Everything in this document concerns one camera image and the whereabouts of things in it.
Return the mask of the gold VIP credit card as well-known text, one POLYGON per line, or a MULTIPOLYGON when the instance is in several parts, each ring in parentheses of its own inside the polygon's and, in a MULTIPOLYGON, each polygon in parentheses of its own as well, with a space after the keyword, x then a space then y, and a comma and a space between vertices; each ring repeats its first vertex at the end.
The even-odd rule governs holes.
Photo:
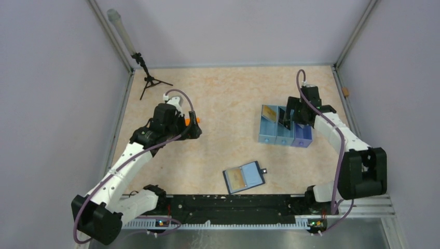
POLYGON ((242 170, 240 168, 234 168, 227 171, 228 182, 230 184, 230 190, 238 191, 246 187, 242 170))

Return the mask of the dark blue leather card holder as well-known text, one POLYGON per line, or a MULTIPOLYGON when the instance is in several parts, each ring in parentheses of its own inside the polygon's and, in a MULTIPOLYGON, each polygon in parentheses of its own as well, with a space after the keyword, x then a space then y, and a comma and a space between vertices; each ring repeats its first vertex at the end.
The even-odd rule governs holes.
POLYGON ((235 194, 238 192, 242 192, 251 188, 255 188, 257 186, 260 185, 264 185, 266 183, 264 175, 268 173, 266 168, 261 168, 258 161, 252 161, 249 162, 247 164, 244 164, 242 166, 239 167, 234 167, 234 168, 230 168, 227 170, 224 170, 222 172, 225 183, 226 183, 226 188, 228 193, 231 194, 235 194), (228 176, 227 176, 227 171, 230 169, 234 169, 234 168, 240 168, 242 170, 242 174, 244 177, 244 180, 246 182, 246 187, 244 189, 239 189, 238 191, 232 191, 230 190, 230 184, 228 182, 228 176))

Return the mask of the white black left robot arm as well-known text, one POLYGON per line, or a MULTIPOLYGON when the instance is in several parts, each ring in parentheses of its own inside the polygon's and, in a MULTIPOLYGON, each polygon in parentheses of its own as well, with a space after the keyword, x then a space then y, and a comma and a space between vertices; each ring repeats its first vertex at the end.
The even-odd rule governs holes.
POLYGON ((85 244, 96 240, 112 244, 122 227, 141 214, 151 211, 161 214, 166 209, 164 192, 148 185, 131 198, 121 197, 140 169, 151 161, 158 150, 174 141, 197 139, 202 131, 193 109, 189 124, 179 103, 160 103, 145 126, 136 129, 125 150, 102 180, 84 196, 71 202, 74 219, 74 241, 85 244))

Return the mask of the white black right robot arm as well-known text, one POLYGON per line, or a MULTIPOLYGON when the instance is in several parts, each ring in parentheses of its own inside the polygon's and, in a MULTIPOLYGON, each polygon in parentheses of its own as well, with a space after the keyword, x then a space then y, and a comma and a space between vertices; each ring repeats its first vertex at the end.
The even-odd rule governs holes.
POLYGON ((280 118, 311 127, 327 139, 338 153, 335 179, 310 187, 312 195, 304 200, 305 209, 317 214, 326 202, 379 196, 387 192, 387 153, 358 138, 330 105, 322 105, 317 86, 302 86, 300 96, 289 97, 286 109, 293 113, 280 118))

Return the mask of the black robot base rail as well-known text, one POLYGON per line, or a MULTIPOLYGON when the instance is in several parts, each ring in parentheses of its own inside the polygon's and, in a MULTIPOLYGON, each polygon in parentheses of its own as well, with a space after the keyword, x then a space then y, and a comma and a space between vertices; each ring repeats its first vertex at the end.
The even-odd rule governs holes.
POLYGON ((331 214, 328 202, 304 195, 173 195, 159 200, 146 216, 168 216, 183 225, 294 224, 300 215, 331 214))

